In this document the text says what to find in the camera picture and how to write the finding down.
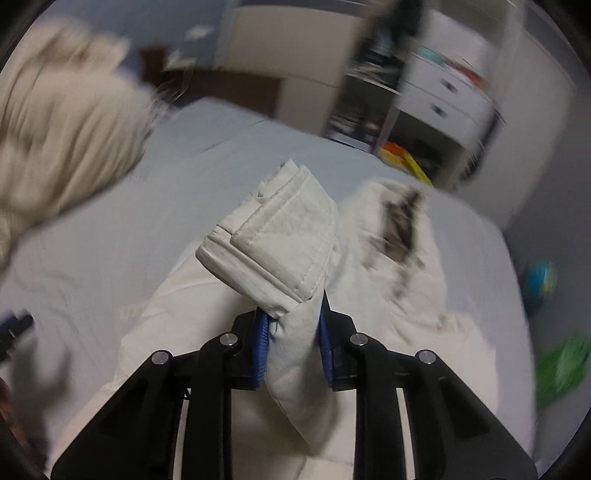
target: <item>wall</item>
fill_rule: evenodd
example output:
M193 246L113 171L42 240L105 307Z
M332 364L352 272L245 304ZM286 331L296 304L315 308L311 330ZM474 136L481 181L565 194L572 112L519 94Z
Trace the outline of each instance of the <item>wall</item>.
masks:
M95 30L111 31L130 38L136 47L169 44L183 57L197 57L209 66L216 52L224 0L56 0L43 14L72 15ZM185 40L188 30L209 32Z
M275 117L320 135L358 39L359 9L341 0L243 2L222 67L282 78Z
M567 69L577 94L547 171L505 234L517 267L550 259L558 268L556 295L531 322L536 355L574 332L591 336L591 79L564 42L552 41L544 16L530 25ZM561 454L591 406L591 375L539 415L535 458L544 472Z
M479 171L457 189L501 228L525 205L551 160L574 91L563 68L527 32L519 39L511 73L500 104L505 125Z

